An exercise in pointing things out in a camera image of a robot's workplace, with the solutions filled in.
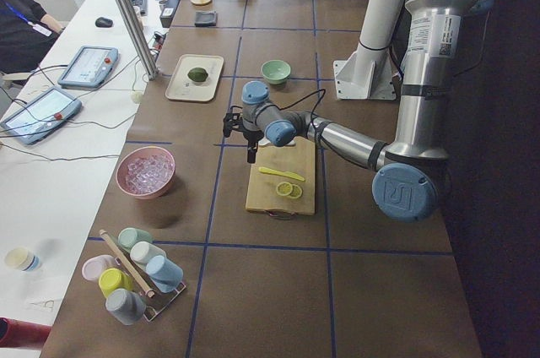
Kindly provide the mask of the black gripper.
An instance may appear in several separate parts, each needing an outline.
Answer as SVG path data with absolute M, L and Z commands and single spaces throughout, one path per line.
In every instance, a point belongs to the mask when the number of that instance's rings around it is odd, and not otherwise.
M 248 163 L 256 161 L 258 144 L 261 139 L 264 138 L 264 132 L 256 128 L 255 130 L 249 129 L 246 126 L 243 126 L 243 136 L 247 140 L 247 156 L 246 160 Z

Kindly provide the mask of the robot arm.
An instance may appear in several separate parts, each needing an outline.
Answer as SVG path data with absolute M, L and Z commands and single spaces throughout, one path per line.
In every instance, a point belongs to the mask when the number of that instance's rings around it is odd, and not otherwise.
M 247 160 L 256 159 L 265 138 L 283 147 L 303 137 L 375 173 L 372 194 L 394 220 L 414 222 L 431 216 L 446 189 L 448 154 L 442 144 L 453 59 L 464 18 L 488 11 L 494 0 L 369 0 L 356 50 L 334 64 L 337 96 L 365 100 L 380 96 L 379 78 L 389 68 L 386 52 L 402 11 L 411 22 L 396 135 L 386 143 L 319 117 L 311 111 L 284 111 L 268 87 L 252 81 L 243 87 L 242 113 L 224 119 L 224 133 L 240 131 Z

